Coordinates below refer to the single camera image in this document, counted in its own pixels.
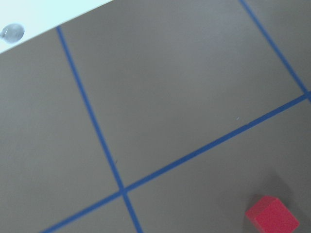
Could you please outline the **small round silver object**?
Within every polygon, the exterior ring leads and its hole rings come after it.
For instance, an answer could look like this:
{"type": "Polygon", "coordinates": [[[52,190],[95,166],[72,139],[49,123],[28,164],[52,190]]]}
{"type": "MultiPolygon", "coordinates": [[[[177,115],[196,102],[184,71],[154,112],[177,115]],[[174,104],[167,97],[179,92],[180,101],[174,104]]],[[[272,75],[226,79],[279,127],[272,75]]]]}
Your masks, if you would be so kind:
{"type": "Polygon", "coordinates": [[[21,24],[12,23],[5,26],[0,32],[0,38],[8,44],[20,41],[25,33],[25,29],[21,24]]]}

